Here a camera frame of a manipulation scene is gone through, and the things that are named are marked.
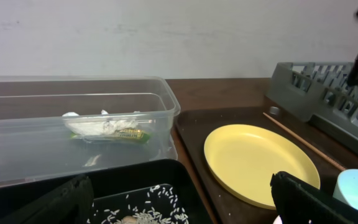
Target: black tray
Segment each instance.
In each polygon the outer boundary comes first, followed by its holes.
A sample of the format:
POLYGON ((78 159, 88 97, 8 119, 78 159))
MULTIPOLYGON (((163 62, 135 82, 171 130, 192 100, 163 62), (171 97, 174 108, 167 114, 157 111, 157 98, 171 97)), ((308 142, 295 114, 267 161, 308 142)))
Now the black tray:
MULTIPOLYGON (((135 206, 137 206, 138 213, 143 209, 147 212, 153 207, 163 214, 163 218, 168 218, 173 210, 174 202, 170 203, 171 198, 163 196, 162 193, 158 195, 158 192, 163 188, 169 191, 171 187, 172 195, 177 195, 178 198, 175 208, 180 208, 178 214, 185 213, 188 216, 188 223, 212 223, 190 176, 178 161, 164 159, 93 171, 85 175, 92 181, 94 190, 91 223, 101 223, 110 215, 110 211, 114 212, 119 209, 120 212, 115 215, 116 218, 122 219, 126 215, 134 215, 133 208, 135 206), (150 188, 156 185, 159 185, 160 188, 151 193, 150 188)), ((68 182, 74 176, 0 188, 0 218, 68 182)))

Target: clear plastic bin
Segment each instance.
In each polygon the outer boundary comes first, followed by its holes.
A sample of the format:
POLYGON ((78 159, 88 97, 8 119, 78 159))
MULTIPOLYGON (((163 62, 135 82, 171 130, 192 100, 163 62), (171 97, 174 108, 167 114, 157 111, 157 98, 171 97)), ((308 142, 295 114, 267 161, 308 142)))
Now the clear plastic bin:
POLYGON ((0 77, 0 185, 177 159, 170 130, 179 112, 157 77, 0 77), (122 120, 148 141, 82 136, 68 125, 122 120))

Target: gray dish rack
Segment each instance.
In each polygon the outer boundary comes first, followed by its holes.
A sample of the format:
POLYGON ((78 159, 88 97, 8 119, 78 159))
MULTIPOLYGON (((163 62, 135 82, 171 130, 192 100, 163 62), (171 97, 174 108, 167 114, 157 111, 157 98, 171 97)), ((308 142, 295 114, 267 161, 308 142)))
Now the gray dish rack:
POLYGON ((267 97, 358 155, 358 86, 348 86, 353 63, 278 63, 267 97))

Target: wooden table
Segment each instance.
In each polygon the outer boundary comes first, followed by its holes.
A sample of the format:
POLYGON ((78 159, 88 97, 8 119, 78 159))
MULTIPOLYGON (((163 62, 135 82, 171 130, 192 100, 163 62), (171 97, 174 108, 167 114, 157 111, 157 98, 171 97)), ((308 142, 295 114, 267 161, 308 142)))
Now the wooden table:
MULTIPOLYGON (((181 110, 262 106, 269 78, 167 80, 181 110)), ((214 223, 218 223, 175 128, 172 136, 178 160, 185 165, 214 223)))

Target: gray plastic basket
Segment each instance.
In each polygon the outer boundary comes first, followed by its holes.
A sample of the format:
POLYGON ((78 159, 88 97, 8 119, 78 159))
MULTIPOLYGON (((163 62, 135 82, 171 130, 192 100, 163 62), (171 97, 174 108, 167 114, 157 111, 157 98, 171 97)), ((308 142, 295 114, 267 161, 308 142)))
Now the gray plastic basket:
POLYGON ((352 63, 278 63, 267 97, 358 155, 358 86, 346 84, 352 63))

